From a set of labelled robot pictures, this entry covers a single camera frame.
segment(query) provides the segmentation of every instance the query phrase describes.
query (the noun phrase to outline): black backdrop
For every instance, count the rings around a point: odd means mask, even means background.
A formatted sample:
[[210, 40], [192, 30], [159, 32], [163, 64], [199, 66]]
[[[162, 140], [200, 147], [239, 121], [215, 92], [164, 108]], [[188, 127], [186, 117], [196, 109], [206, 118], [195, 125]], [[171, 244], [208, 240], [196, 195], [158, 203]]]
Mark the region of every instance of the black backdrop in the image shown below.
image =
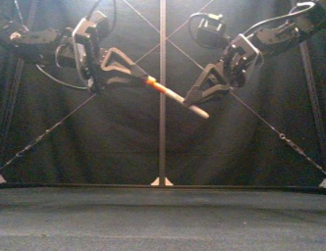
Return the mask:
[[[12, 2], [0, 1], [0, 6], [17, 16]], [[28, 2], [20, 1], [26, 21], [33, 1]], [[93, 3], [40, 1], [33, 30], [74, 27]], [[117, 27], [101, 46], [120, 48], [162, 79], [162, 1], [117, 3]], [[291, 9], [287, 0], [167, 1], [166, 82], [183, 96], [202, 73], [194, 61], [206, 67], [222, 55], [222, 51], [199, 47], [187, 25], [182, 26], [208, 3], [204, 12], [226, 16], [231, 37]], [[99, 8], [113, 17], [112, 1], [103, 1]], [[310, 51], [326, 128], [326, 30], [310, 41]], [[17, 66], [8, 55], [0, 48], [0, 166], [91, 96], [57, 85], [33, 65], [25, 64], [10, 127], [5, 127]], [[48, 70], [69, 82], [79, 81], [73, 69], [50, 66]], [[306, 154], [326, 164], [299, 48], [269, 60], [235, 93]], [[113, 88], [92, 100], [2, 174], [13, 182], [151, 184], [162, 170], [172, 183], [182, 185], [318, 185], [322, 173], [232, 95], [202, 107], [211, 114], [208, 120], [167, 100], [163, 118], [162, 97], [152, 88]]]

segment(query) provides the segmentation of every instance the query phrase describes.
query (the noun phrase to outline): orange marker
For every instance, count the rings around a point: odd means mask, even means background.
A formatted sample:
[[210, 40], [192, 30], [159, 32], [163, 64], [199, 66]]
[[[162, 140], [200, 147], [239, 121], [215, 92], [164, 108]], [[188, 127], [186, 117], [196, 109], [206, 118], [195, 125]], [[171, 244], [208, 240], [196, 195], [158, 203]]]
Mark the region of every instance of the orange marker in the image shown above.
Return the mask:
[[[151, 85], [159, 92], [167, 95], [171, 99], [176, 100], [184, 106], [183, 104], [184, 98], [175, 91], [172, 91], [164, 85], [162, 85], [152, 76], [148, 77], [147, 84]], [[202, 118], [204, 119], [210, 118], [210, 114], [204, 110], [202, 110], [198, 106], [190, 106], [187, 108], [192, 112], [195, 112]]]

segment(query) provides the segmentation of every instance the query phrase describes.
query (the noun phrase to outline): vertical metal pole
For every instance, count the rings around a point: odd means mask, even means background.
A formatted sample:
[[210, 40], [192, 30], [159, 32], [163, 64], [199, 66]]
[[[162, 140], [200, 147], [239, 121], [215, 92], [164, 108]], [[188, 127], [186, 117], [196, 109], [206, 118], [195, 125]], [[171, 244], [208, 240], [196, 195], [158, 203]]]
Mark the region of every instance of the vertical metal pole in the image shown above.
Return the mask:
[[[28, 28], [33, 28], [33, 22], [36, 18], [36, 13], [37, 13], [37, 7], [38, 7], [38, 2], [40, 0], [33, 0], [32, 2], [32, 9], [30, 9], [30, 15], [28, 19]], [[16, 67], [16, 73], [14, 73], [14, 79], [13, 82], [6, 86], [9, 90], [5, 90], [8, 93], [8, 100], [5, 100], [5, 105], [2, 110], [2, 118], [0, 118], [0, 166], [4, 165], [4, 152], [6, 150], [6, 145], [8, 145], [8, 138], [9, 138], [9, 132], [10, 132], [10, 127], [12, 127], [12, 120], [14, 116], [14, 110], [16, 110], [16, 105], [17, 105], [17, 98], [18, 98], [18, 93], [20, 93], [20, 88], [21, 88], [21, 81], [22, 81], [22, 73], [24, 73], [24, 67], [25, 67], [25, 60], [20, 59], [18, 64]]]
[[[297, 0], [291, 0], [291, 3], [294, 7], [297, 5]], [[309, 93], [310, 93], [310, 101], [311, 101], [311, 107], [313, 107], [317, 133], [318, 133], [322, 160], [324, 160], [324, 165], [326, 167], [326, 128], [325, 128], [325, 123], [324, 123], [324, 116], [322, 116], [321, 104], [319, 104], [319, 98], [318, 98], [318, 92], [317, 92], [317, 82], [315, 82], [314, 71], [313, 71], [313, 66], [311, 66], [311, 58], [310, 58], [309, 47], [307, 47], [306, 42], [301, 43], [299, 49], [301, 49], [303, 67], [305, 67], [307, 88], [309, 88]]]
[[[162, 84], [166, 86], [167, 76], [167, 2], [162, 0]], [[166, 95], [162, 94], [160, 104], [160, 186], [166, 186]]]

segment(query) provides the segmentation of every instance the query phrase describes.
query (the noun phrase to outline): gray floor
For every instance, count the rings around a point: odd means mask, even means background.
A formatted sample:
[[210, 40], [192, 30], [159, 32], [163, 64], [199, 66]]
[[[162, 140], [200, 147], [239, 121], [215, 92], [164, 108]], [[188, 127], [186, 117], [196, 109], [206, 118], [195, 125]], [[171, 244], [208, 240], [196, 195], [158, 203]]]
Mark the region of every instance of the gray floor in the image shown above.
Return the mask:
[[0, 250], [326, 250], [326, 195], [0, 189]]

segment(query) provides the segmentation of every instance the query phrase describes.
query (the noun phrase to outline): black wire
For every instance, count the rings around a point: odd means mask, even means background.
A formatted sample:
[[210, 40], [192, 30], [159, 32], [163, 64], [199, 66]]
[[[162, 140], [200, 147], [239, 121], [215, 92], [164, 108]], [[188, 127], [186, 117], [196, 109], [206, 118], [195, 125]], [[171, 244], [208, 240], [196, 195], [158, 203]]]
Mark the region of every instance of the black wire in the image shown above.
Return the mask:
[[70, 88], [70, 89], [76, 89], [76, 90], [88, 90], [87, 87], [81, 87], [81, 86], [76, 86], [70, 83], [66, 83], [64, 81], [61, 81], [60, 79], [57, 79], [52, 74], [49, 74], [44, 68], [41, 67], [41, 65], [36, 65], [36, 67], [38, 68], [38, 70], [53, 80], [56, 81], [57, 83], [60, 83], [62, 86]]
[[253, 32], [255, 29], [258, 29], [261, 26], [265, 26], [265, 25], [267, 25], [267, 24], [270, 24], [270, 23], [274, 23], [274, 22], [278, 22], [278, 21], [282, 21], [282, 20], [290, 20], [290, 19], [293, 19], [293, 18], [297, 18], [298, 16], [302, 16], [303, 14], [306, 14], [307, 12], [310, 12], [311, 9], [317, 6], [317, 4], [315, 4], [314, 2], [298, 3], [297, 5], [298, 5], [299, 7], [301, 7], [301, 6], [310, 6], [310, 7], [309, 7], [307, 9], [302, 10], [302, 11], [298, 11], [298, 12], [295, 12], [295, 13], [287, 14], [287, 15], [285, 15], [285, 16], [277, 17], [277, 18], [274, 18], [274, 19], [271, 19], [271, 20], [266, 20], [266, 21], [258, 23], [257, 25], [254, 25], [254, 26], [243, 33], [243, 35], [247, 36], [247, 34], [249, 34], [250, 32]]

